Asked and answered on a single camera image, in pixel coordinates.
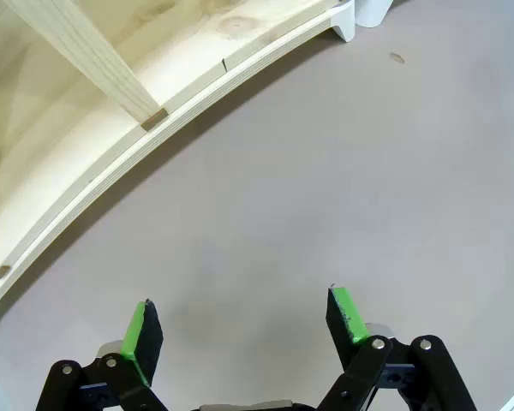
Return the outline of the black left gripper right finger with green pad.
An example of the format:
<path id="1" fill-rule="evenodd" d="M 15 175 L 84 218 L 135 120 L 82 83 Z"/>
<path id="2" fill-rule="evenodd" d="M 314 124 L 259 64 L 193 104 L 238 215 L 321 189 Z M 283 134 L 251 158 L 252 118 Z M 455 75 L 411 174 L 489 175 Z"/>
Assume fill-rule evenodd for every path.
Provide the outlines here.
<path id="1" fill-rule="evenodd" d="M 367 410 L 379 390 L 396 390 L 410 410 L 476 409 L 437 336 L 418 336 L 406 345 L 373 334 L 345 288 L 328 289 L 326 323 L 343 372 L 318 410 Z"/>

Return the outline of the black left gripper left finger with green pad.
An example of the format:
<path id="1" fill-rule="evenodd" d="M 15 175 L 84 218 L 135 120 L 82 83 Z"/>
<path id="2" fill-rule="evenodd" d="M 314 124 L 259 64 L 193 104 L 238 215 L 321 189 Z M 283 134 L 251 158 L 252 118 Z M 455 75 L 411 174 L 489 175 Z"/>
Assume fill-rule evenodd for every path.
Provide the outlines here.
<path id="1" fill-rule="evenodd" d="M 165 410 L 152 391 L 164 341 L 154 303 L 137 303 L 122 340 L 102 346 L 93 362 L 52 365 L 37 410 Z"/>

